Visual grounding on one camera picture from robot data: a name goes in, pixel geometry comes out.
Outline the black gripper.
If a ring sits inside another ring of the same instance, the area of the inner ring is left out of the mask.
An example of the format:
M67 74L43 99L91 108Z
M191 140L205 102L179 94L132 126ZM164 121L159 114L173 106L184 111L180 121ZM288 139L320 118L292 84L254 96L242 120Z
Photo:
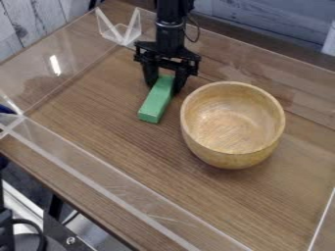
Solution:
M171 54L159 51L153 41L136 41L135 61L141 64L145 83L152 87L159 79L159 68L175 71L173 93L177 94L189 75L197 75L201 57L184 46Z

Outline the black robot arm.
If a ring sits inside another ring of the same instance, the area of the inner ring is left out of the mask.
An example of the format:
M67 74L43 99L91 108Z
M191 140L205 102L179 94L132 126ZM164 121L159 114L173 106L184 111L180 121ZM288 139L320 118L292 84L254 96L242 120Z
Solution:
M195 0L155 0L156 40L135 42L133 60L140 63L145 83L152 87L159 80L160 69L173 71L172 92L179 93L191 75L197 75L200 55L185 48L185 23Z

